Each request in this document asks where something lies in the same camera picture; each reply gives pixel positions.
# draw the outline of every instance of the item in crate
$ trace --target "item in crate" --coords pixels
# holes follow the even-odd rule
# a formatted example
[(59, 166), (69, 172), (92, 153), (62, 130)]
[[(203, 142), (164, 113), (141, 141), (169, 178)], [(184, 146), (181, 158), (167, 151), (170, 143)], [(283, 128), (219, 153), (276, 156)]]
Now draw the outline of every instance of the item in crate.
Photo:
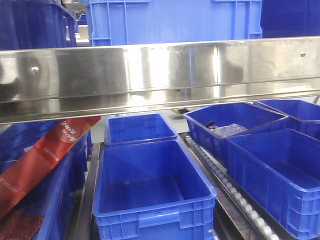
[(320, 232), (320, 141), (292, 129), (232, 136), (228, 174), (290, 235)]
[(0, 175), (0, 220), (52, 171), (99, 120), (99, 116), (60, 120), (26, 154)]
[(228, 126), (210, 128), (210, 131), (215, 133), (220, 138), (227, 138), (227, 137), (242, 133), (247, 130), (248, 130), (248, 128), (241, 126), (239, 124), (236, 124), (236, 123), (232, 123)]
[(212, 240), (216, 191), (177, 140), (106, 148), (93, 214), (102, 240)]
[(0, 240), (31, 240), (39, 231), (44, 216), (27, 216), (25, 211), (13, 209), (0, 220)]

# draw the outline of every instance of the crate rim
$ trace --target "crate rim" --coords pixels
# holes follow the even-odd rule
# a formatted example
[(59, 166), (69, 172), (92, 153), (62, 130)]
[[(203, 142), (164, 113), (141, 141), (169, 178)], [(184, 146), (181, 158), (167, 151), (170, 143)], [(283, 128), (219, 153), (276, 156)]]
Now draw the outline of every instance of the crate rim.
[[(266, 109), (266, 108), (261, 107), (261, 106), (259, 106), (259, 105), (254, 105), (254, 104), (251, 104), (251, 103), (248, 103), (248, 102), (227, 103), (227, 104), (246, 104), (246, 105), (249, 105), (249, 106), (252, 106), (252, 107), (255, 107), (255, 108), (259, 108), (259, 109), (261, 109), (261, 110), (264, 110), (264, 111), (267, 111), (267, 112), (270, 112), (270, 113), (273, 113), (273, 114), (277, 114), (277, 115), (279, 115), (279, 116), (282, 116), (282, 117), (279, 118), (279, 119), (276, 119), (276, 120), (273, 120), (273, 121), (266, 122), (266, 123), (264, 123), (264, 124), (255, 126), (255, 127), (253, 127), (253, 128), (247, 129), (247, 130), (245, 130), (245, 131), (243, 131), (243, 132), (237, 133), (236, 135), (233, 135), (233, 136), (246, 135), (246, 132), (247, 132), (247, 131), (255, 130), (255, 129), (261, 128), (261, 127), (263, 127), (263, 126), (269, 125), (269, 124), (271, 124), (271, 123), (275, 123), (275, 122), (287, 120), (287, 119), (290, 118), (289, 116), (284, 115), (284, 114), (281, 113), (281, 112), (276, 112), (276, 111), (271, 110), (271, 109)], [(210, 133), (211, 135), (213, 135), (215, 138), (217, 138), (217, 139), (219, 139), (219, 140), (224, 140), (224, 139), (228, 139), (228, 138), (230, 138), (230, 137), (233, 137), (233, 136), (220, 137), (219, 135), (217, 135), (217, 134), (215, 134), (214, 132), (210, 131), (210, 130), (209, 130), (207, 127), (205, 127), (202, 123), (198, 122), (198, 121), (195, 120), (193, 117), (189, 116), (189, 114), (198, 112), (198, 111), (203, 110), (203, 109), (212, 108), (212, 107), (217, 106), (217, 105), (205, 106), (205, 107), (202, 107), (202, 108), (200, 108), (200, 109), (196, 109), (196, 110), (187, 112), (187, 113), (183, 114), (183, 116), (184, 116), (187, 120), (189, 120), (189, 121), (191, 121), (191, 122), (193, 122), (193, 123), (196, 123), (200, 128), (204, 129), (207, 133)]]

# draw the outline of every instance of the crate handle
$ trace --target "crate handle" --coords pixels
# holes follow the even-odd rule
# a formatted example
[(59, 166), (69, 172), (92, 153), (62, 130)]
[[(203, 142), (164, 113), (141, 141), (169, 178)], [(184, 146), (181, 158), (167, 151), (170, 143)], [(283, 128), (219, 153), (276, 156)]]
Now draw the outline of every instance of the crate handle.
[(180, 214), (177, 210), (159, 210), (152, 213), (141, 214), (138, 217), (139, 227), (148, 228), (152, 226), (180, 222)]

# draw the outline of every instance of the blue plastic crate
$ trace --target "blue plastic crate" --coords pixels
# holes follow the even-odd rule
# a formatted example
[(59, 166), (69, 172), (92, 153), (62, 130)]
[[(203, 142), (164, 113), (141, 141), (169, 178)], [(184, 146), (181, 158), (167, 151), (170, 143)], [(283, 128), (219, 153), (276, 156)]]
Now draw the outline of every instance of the blue plastic crate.
[[(69, 185), (68, 171), (73, 153), (68, 153), (15, 207), (28, 216), (44, 216), (39, 232), (32, 240), (63, 240), (73, 208), (73, 195)], [(15, 160), (0, 162), (0, 174)]]
[(160, 113), (112, 117), (106, 120), (104, 144), (117, 147), (177, 139), (178, 134)]
[(320, 140), (320, 106), (302, 100), (265, 100), (255, 104), (288, 115), (287, 128)]
[(292, 129), (228, 138), (228, 174), (294, 238), (320, 231), (320, 141)]
[(55, 0), (0, 0), (0, 13), (0, 50), (77, 46), (76, 20)]
[(102, 240), (212, 240), (216, 191), (176, 140), (106, 148), (93, 214)]
[(283, 129), (289, 121), (289, 118), (283, 114), (250, 103), (206, 106), (185, 113), (184, 117), (192, 139), (208, 150), (226, 168), (228, 168), (226, 139), (206, 127), (210, 121), (214, 121), (217, 127), (231, 124), (246, 127), (246, 131), (239, 133), (241, 135)]
[(82, 0), (92, 46), (262, 37), (262, 0)]
[(318, 0), (263, 0), (261, 26), (264, 38), (320, 35)]

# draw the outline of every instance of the stainless steel rail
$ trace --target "stainless steel rail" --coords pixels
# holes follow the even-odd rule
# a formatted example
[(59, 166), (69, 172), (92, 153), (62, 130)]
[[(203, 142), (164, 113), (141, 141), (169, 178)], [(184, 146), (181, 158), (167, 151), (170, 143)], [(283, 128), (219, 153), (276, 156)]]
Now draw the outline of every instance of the stainless steel rail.
[(0, 51), (0, 124), (320, 94), (320, 37)]

